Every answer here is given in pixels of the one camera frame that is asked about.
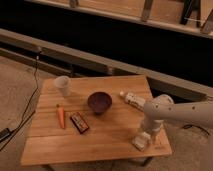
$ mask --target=table top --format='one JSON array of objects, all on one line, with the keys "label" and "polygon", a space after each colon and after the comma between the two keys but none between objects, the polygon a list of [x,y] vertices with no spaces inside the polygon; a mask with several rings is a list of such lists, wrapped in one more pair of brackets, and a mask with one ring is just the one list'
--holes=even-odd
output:
[{"label": "table top", "polygon": [[[53,86],[53,79],[44,81],[36,113],[26,140],[22,165],[70,163],[126,159],[171,154],[164,128],[145,151],[138,151],[131,140],[136,135],[143,112],[126,104],[119,92],[133,92],[145,99],[152,95],[145,76],[114,76],[71,78],[71,95],[63,98]],[[87,98],[95,91],[107,92],[112,106],[96,116],[87,105]],[[80,112],[89,130],[79,134],[66,116],[66,129],[58,123],[56,104],[67,112]]]}]

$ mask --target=black wall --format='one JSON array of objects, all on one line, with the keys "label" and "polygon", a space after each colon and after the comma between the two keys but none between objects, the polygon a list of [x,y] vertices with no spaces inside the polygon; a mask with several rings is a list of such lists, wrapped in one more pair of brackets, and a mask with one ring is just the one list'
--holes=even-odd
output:
[{"label": "black wall", "polygon": [[213,86],[213,40],[21,0],[0,1],[0,27]]}]

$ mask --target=bowl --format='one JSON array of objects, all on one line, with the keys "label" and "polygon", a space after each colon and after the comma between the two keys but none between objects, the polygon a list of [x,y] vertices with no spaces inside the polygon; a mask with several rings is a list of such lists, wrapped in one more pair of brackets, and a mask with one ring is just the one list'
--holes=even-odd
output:
[{"label": "bowl", "polygon": [[112,98],[105,92],[95,92],[88,97],[87,104],[95,114],[102,114],[112,105]]}]

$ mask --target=chocolate bar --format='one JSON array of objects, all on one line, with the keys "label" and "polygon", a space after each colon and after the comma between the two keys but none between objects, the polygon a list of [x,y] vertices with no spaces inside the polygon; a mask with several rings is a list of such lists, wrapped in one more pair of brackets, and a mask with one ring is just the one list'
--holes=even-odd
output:
[{"label": "chocolate bar", "polygon": [[84,133],[87,129],[89,129],[89,126],[87,125],[81,114],[78,112],[71,115],[70,120],[74,123],[80,134]]}]

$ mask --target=white bottle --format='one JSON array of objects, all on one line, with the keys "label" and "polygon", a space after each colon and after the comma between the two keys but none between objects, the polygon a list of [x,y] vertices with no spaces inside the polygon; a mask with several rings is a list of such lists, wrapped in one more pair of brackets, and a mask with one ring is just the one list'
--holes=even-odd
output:
[{"label": "white bottle", "polygon": [[146,102],[144,98],[139,97],[134,93],[124,93],[123,91],[120,92],[120,96],[124,98],[126,103],[138,108],[139,110],[143,110],[143,106]]}]

